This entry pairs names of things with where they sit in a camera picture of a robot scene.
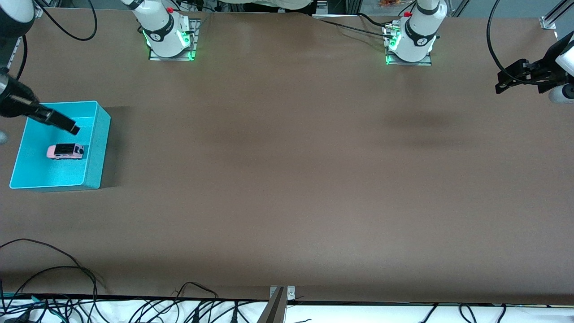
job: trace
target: teal plastic bin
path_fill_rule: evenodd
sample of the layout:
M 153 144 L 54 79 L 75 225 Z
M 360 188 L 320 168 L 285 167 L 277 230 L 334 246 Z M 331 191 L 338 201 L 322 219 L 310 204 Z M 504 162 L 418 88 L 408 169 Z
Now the teal plastic bin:
M 28 118 L 10 188 L 38 192 L 98 189 L 102 181 L 110 115 L 96 101 L 42 104 L 76 121 L 80 132 L 74 136 Z M 84 145 L 82 159 L 48 159 L 48 147 L 61 143 Z

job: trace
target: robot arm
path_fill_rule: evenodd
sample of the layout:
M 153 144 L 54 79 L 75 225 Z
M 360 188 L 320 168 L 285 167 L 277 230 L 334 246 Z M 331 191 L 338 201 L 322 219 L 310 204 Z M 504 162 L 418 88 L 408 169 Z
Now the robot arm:
M 148 46 L 161 57 L 174 57 L 191 45 L 189 18 L 167 11 L 161 0 L 121 0 L 136 16 Z
M 444 0 L 417 0 L 412 15 L 401 18 L 401 33 L 389 50 L 404 61 L 422 60 L 432 50 L 436 32 L 447 11 Z
M 0 116 L 6 118 L 26 116 L 71 134 L 80 131 L 74 120 L 41 105 L 29 87 L 6 74 L 0 74 Z
M 0 46 L 28 32 L 34 15 L 33 0 L 0 0 Z M 30 88 L 4 73 L 0 73 L 0 116 L 27 116 L 72 134 L 80 130 L 74 120 L 41 105 Z
M 519 59 L 506 72 L 518 80 L 538 82 L 538 92 L 550 91 L 548 97 L 554 103 L 574 103 L 574 32 L 550 46 L 542 59 L 534 63 Z M 501 71 L 495 88 L 499 94 L 521 84 Z

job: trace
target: tabletop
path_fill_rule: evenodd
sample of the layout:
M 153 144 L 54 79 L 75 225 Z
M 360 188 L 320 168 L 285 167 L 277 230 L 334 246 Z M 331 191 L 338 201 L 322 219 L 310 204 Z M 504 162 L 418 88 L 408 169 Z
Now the tabletop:
M 89 10 L 51 12 L 90 33 Z M 302 14 L 202 17 L 185 63 L 148 61 L 129 11 L 98 10 L 87 42 L 35 22 L 21 81 L 110 114 L 103 185 L 9 189 L 25 119 L 1 119 L 1 242 L 54 244 L 106 294 L 194 280 L 239 298 L 287 284 L 306 299 L 574 300 L 571 107 L 530 86 L 495 94 L 486 20 L 446 19 L 433 66 L 409 67 L 385 65 L 380 37 Z M 505 65 L 556 41 L 535 19 L 492 32 Z M 26 243 L 0 252 L 5 290 L 59 264 Z M 66 271 L 27 290 L 89 287 Z

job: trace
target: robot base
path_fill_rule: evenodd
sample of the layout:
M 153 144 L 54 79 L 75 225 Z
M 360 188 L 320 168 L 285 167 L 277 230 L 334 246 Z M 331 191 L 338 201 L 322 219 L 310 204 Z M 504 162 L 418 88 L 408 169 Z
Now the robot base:
M 420 61 L 406 61 L 400 59 L 397 54 L 389 49 L 391 42 L 396 41 L 397 33 L 400 33 L 401 23 L 399 20 L 393 21 L 392 24 L 385 25 L 382 30 L 383 34 L 389 34 L 393 38 L 385 38 L 385 60 L 387 65 L 408 65 L 408 66 L 431 66 L 431 55 L 430 53 L 426 54 L 425 58 Z
M 149 60 L 166 60 L 166 61 L 193 61 L 195 60 L 195 54 L 197 51 L 197 40 L 199 39 L 199 26 L 201 26 L 199 19 L 189 20 L 189 29 L 191 33 L 188 35 L 190 40 L 190 45 L 188 48 L 184 49 L 181 53 L 174 57 L 162 57 L 158 56 L 151 48 L 149 50 Z
M 391 52 L 389 50 L 389 46 L 387 44 L 385 44 L 385 51 L 386 51 L 386 63 L 387 65 L 409 65 L 409 66 L 431 66 L 432 62 L 431 62 L 431 56 L 429 54 L 426 54 L 425 58 L 423 58 L 420 61 L 406 61 L 406 60 L 402 60 L 400 59 L 397 54 Z

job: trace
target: toy car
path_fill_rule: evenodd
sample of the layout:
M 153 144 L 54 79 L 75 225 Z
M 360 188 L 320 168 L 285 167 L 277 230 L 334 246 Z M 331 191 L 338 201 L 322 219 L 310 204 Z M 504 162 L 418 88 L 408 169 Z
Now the toy car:
M 46 157 L 59 160 L 59 159 L 82 159 L 84 156 L 84 146 L 79 144 L 57 144 L 48 147 Z

